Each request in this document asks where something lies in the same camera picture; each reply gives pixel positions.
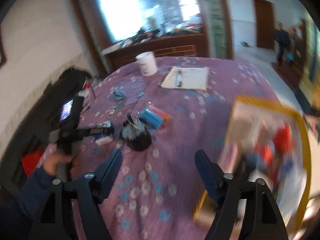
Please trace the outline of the person's left hand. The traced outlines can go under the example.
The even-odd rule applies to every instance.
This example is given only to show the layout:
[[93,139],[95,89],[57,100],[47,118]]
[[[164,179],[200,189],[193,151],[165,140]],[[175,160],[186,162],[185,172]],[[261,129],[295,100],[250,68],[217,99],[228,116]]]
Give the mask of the person's left hand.
[[59,164],[71,163],[74,158],[75,155],[67,154],[63,150],[56,150],[48,155],[48,157],[44,160],[42,167],[48,175],[56,176],[57,166]]

